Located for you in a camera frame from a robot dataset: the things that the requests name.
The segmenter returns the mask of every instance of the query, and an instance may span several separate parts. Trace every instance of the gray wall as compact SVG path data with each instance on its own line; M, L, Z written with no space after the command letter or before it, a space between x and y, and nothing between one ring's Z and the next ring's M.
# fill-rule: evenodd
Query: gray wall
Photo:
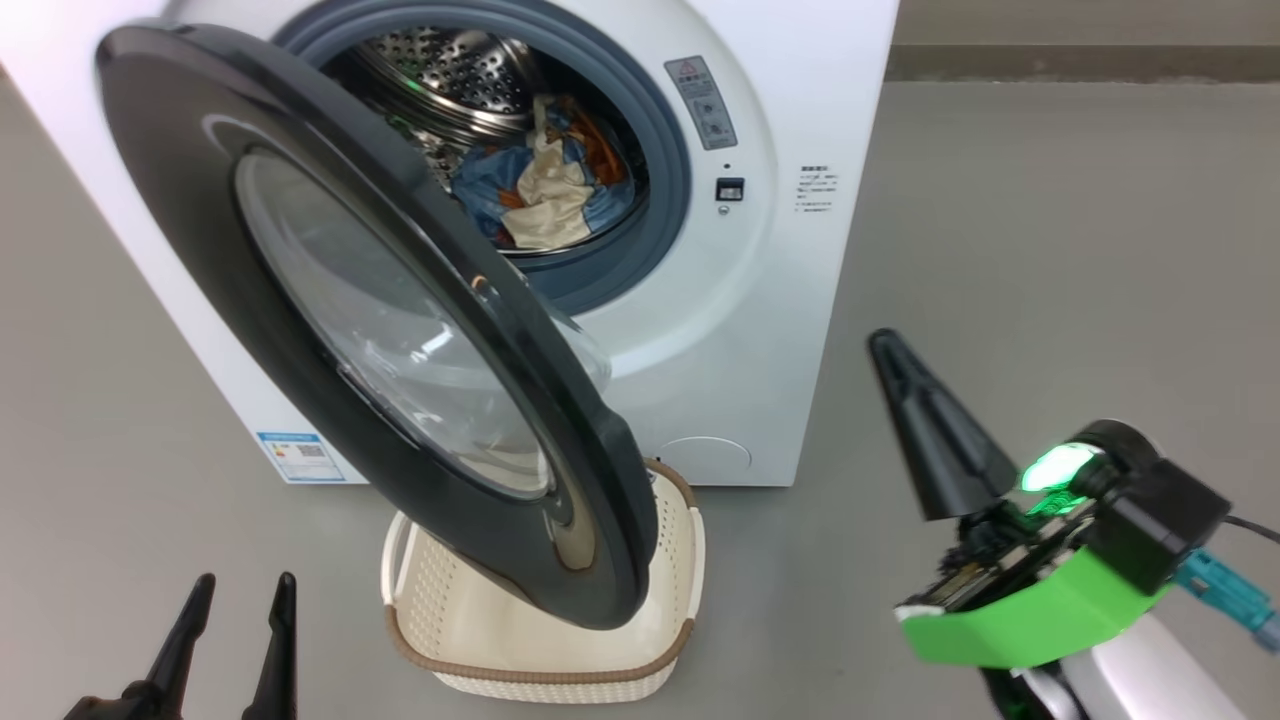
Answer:
M900 1L900 44L1280 44L1275 0Z

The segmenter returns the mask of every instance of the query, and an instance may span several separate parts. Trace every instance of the open washing machine door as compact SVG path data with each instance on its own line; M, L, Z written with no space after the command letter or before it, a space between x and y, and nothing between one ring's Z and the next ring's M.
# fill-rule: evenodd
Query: open washing machine door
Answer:
M173 250L325 438L511 592L582 626L626 623L658 524L591 380L607 361L420 158L330 79L227 28L119 28L97 63Z

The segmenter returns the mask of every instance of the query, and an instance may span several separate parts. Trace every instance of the gray floor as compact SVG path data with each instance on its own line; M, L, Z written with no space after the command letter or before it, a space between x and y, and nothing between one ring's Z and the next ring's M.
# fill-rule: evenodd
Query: gray floor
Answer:
M1280 525L1277 117L1272 87L887 87L799 483L703 493L694 639L660 694L599 710L463 696L398 659L375 577L390 507L278 480L0 87L8 715L114 697L212 570L186 715L237 717L292 569L303 719L991 717L973 673L914 661L892 621L947 529L918 520L861 338L902 328L1020 461L1121 416ZM1277 548L1213 546L1280 591ZM1160 611L1275 716L1275 661L1180 594Z

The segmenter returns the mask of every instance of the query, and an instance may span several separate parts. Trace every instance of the blue connector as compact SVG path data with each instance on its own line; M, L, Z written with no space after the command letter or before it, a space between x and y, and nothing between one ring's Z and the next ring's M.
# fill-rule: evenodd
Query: blue connector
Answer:
M1207 550L1194 550L1178 568L1174 582L1243 625L1267 652L1280 655L1280 618L1271 607L1271 596Z

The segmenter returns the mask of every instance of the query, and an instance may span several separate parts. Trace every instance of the white plastic basket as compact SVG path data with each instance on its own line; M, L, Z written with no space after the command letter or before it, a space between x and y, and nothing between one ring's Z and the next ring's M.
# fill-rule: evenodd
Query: white plastic basket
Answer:
M671 676L694 629L707 553L689 484L659 462L650 461L649 473L658 548L649 564L649 596L630 623L586 630L553 618L397 514L381 569L387 629L397 650L447 685L489 697L605 703L653 694Z

